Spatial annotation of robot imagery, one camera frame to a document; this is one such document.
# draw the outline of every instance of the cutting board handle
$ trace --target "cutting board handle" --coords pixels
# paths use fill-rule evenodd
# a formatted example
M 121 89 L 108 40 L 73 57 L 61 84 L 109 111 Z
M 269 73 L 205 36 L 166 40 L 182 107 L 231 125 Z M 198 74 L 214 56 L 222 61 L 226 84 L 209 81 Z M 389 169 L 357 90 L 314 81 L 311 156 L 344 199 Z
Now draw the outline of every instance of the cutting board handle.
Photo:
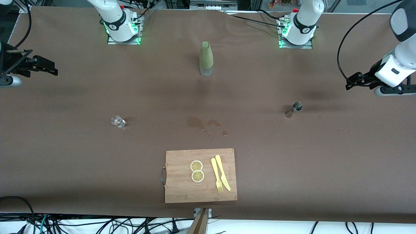
M 163 182 L 163 172 L 165 172 L 165 182 Z M 163 168 L 162 168 L 162 179 L 161 179 L 161 181 L 162 181 L 163 187 L 166 187 L 166 163 L 163 165 Z

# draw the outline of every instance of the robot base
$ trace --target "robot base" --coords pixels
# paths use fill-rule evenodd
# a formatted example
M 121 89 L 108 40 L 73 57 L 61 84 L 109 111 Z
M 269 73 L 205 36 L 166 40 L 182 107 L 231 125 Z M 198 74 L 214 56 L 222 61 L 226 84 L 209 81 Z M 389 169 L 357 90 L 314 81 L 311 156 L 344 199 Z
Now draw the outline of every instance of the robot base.
M 280 17 L 280 19 L 276 20 L 277 25 L 283 25 L 285 28 L 277 28 L 277 34 L 279 35 L 279 48 L 290 48 L 290 49 L 312 49 L 312 39 L 310 39 L 304 45 L 294 45 L 290 43 L 285 37 L 282 36 L 290 27 L 290 17 L 289 15 L 285 15 L 284 17 Z
M 137 13 L 133 12 L 133 17 L 137 17 Z M 132 38 L 130 38 L 128 41 L 125 42 L 118 42 L 115 41 L 113 38 L 110 37 L 110 35 L 108 35 L 107 38 L 107 44 L 109 45 L 140 45 L 141 43 L 141 34 L 143 32 L 143 26 L 144 26 L 144 18 L 145 16 L 141 16 L 139 17 L 137 20 L 132 21 L 132 24 L 134 24 L 134 26 L 132 26 L 133 30 L 137 30 L 138 33 L 136 35 L 134 35 Z

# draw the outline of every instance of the white floor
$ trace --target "white floor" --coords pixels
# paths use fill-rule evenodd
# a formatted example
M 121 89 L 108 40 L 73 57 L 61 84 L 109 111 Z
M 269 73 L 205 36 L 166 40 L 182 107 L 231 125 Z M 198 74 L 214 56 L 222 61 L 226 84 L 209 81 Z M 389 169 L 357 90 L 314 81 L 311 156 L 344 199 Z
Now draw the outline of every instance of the white floor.
M 170 221 L 171 218 L 156 219 L 155 223 Z M 87 220 L 69 220 L 62 221 L 62 224 L 83 224 L 91 222 L 102 222 L 107 219 L 87 219 Z M 133 219 L 133 224 L 141 224 L 144 219 Z M 298 221 L 256 221 L 256 220 L 229 220 L 229 219 L 212 219 L 209 221 L 207 234 L 218 234 L 225 231 L 225 234 L 310 234 L 314 222 Z M 16 233 L 26 222 L 0 222 L 0 234 Z M 192 221 L 177 222 L 179 229 L 190 227 Z M 102 224 L 94 224 L 80 227 L 62 227 L 69 234 L 95 234 Z M 370 223 L 356 223 L 359 234 L 370 234 Z M 104 230 L 103 234 L 110 232 L 110 225 Z M 350 229 L 353 233 L 355 230 L 350 223 Z M 166 229 L 159 227 L 151 231 L 152 234 L 164 233 Z M 32 234 L 33 229 L 30 225 L 25 229 L 24 234 Z M 114 234 L 131 233 L 131 229 L 118 228 Z M 373 234 L 414 234 L 416 233 L 416 224 L 381 224 L 374 225 Z M 314 234 L 349 234 L 343 222 L 319 222 Z

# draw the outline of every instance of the liquid spill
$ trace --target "liquid spill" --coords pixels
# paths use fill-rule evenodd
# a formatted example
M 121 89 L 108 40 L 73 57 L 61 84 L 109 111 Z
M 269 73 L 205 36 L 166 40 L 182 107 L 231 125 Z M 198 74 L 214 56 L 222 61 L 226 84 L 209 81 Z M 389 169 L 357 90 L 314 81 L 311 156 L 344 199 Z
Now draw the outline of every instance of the liquid spill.
M 220 127 L 221 124 L 219 122 L 217 122 L 216 120 L 211 119 L 210 121 L 207 122 L 207 126 L 210 126 L 210 127 L 214 127 L 214 126 Z
M 208 133 L 209 127 L 215 126 L 219 128 L 221 126 L 221 124 L 214 119 L 211 119 L 207 123 L 205 123 L 202 119 L 195 117 L 195 116 L 189 116 L 186 124 L 188 125 L 188 127 L 196 128 L 197 132 L 206 133 L 208 138 L 211 137 L 211 135 Z M 228 132 L 223 131 L 223 136 L 228 136 Z
M 204 121 L 198 117 L 188 117 L 187 125 L 191 128 L 198 128 L 203 131 L 206 128 Z

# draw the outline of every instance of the fork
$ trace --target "fork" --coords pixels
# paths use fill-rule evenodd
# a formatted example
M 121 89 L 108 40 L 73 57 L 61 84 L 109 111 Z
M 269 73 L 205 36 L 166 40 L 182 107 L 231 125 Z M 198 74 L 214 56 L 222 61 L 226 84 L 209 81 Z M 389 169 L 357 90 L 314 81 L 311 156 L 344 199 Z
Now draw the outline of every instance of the fork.
M 223 184 L 220 181 L 220 178 L 218 176 L 217 161 L 215 160 L 215 158 L 211 159 L 211 164 L 212 164 L 212 168 L 214 169 L 215 177 L 217 178 L 217 181 L 215 182 L 215 184 L 217 185 L 217 190 L 218 190 L 218 192 L 222 192 L 223 191 Z

